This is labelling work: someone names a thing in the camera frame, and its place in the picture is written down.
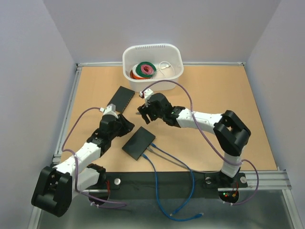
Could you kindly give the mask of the black network switch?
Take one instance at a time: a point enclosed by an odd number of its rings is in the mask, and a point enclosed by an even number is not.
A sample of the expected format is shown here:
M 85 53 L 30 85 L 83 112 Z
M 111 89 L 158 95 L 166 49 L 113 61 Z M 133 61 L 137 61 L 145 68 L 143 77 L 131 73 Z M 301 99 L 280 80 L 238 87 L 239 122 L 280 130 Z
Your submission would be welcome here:
M 122 147 L 122 150 L 134 160 L 138 160 L 156 136 L 140 127 Z
M 134 95 L 135 91 L 120 86 L 114 96 L 109 101 L 108 105 L 115 105 L 115 111 L 123 113 Z

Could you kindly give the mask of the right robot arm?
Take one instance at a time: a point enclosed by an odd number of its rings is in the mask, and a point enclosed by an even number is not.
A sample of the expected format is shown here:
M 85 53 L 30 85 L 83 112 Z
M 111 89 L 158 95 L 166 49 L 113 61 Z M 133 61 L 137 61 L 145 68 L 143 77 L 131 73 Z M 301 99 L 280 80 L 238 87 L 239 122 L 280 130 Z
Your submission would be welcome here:
M 140 97 L 145 100 L 145 104 L 138 107 L 138 112 L 147 124 L 159 118 L 169 126 L 214 134 L 224 151 L 219 180 L 224 186 L 230 186 L 236 181 L 241 166 L 241 153 L 248 143 L 251 131 L 233 111 L 227 110 L 223 114 L 191 111 L 183 106 L 171 105 L 165 95 L 149 89 L 140 92 Z

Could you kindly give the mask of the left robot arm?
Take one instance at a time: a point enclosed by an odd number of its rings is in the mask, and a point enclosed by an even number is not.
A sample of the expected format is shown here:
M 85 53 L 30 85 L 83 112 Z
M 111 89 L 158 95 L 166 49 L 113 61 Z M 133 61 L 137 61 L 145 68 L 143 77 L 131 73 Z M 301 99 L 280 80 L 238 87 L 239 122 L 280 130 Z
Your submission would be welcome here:
M 134 124 L 122 114 L 105 114 L 99 127 L 71 157 L 40 172 L 31 204 L 57 217 L 70 207 L 74 197 L 90 186 L 101 188 L 106 183 L 106 170 L 93 161 L 100 158 L 116 137 L 130 133 Z

